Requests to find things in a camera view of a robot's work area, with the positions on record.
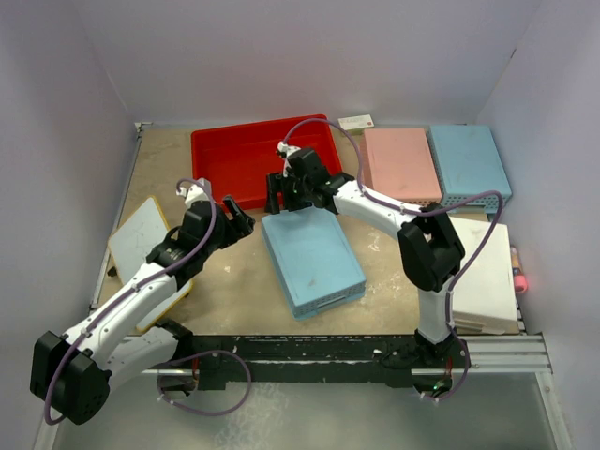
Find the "red plastic tray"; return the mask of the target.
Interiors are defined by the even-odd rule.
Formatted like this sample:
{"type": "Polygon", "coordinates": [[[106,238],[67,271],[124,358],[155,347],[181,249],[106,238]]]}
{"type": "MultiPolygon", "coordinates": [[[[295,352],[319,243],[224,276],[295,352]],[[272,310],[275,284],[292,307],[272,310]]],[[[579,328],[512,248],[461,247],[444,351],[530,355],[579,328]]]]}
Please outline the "red plastic tray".
{"type": "Polygon", "coordinates": [[[278,143],[304,116],[195,130],[190,136],[195,179],[211,183],[213,198],[231,195],[245,210],[266,204],[266,175],[279,172],[278,143]]]}

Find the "pink perforated basket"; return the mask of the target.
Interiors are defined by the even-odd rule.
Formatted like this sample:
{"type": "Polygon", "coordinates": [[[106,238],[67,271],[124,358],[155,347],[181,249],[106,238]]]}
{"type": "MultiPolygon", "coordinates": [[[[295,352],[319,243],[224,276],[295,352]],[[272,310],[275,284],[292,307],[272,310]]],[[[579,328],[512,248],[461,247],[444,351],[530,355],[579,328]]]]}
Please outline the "pink perforated basket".
{"type": "Polygon", "coordinates": [[[360,150],[363,183],[393,199],[426,206],[442,190],[426,131],[421,127],[368,128],[360,150]]]}

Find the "light blue perforated basket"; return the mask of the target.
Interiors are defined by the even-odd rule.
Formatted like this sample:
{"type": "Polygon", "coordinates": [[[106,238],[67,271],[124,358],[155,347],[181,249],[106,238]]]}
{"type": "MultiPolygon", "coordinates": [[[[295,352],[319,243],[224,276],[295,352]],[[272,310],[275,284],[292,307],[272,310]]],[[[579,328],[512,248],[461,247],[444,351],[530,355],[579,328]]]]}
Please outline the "light blue perforated basket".
{"type": "Polygon", "coordinates": [[[500,154],[487,126],[434,125],[427,143],[442,191],[441,205],[460,203],[495,190],[507,202],[512,196],[500,154]]]}

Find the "white perforated basket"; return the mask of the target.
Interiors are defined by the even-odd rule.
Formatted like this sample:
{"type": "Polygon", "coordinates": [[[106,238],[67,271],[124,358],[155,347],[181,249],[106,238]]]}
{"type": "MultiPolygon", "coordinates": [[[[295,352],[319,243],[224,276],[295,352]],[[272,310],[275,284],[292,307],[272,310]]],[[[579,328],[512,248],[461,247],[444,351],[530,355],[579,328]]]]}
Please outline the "white perforated basket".
{"type": "Polygon", "coordinates": [[[519,333],[506,225],[496,225],[481,253],[458,281],[453,316],[456,327],[465,333],[519,333]]]}

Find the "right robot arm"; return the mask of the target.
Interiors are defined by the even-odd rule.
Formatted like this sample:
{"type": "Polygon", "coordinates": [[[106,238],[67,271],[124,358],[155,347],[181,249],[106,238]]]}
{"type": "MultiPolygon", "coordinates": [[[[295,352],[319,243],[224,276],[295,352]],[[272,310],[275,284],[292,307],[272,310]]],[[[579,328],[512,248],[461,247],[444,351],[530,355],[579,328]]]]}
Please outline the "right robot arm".
{"type": "Polygon", "coordinates": [[[277,155],[284,165],[266,177],[265,211],[315,206],[359,219],[394,238],[404,274],[418,290],[418,359],[428,367],[439,366],[450,355],[448,342],[456,331],[452,296],[466,255],[448,214],[436,203],[419,209],[377,193],[345,172],[331,174],[310,147],[280,142],[277,155]]]}

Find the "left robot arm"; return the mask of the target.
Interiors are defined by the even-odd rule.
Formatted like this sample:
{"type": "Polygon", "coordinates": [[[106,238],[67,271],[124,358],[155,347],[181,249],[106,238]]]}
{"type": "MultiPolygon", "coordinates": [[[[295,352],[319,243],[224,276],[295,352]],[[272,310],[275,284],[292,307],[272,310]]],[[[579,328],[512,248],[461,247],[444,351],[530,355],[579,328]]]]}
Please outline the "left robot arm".
{"type": "Polygon", "coordinates": [[[30,391],[44,402],[50,425],[90,420],[106,402],[117,370],[113,352],[126,334],[202,270],[217,250],[251,235],[255,220],[226,196],[192,202],[182,223],[152,248],[132,279],[65,333],[48,331],[34,345],[30,391]]]}

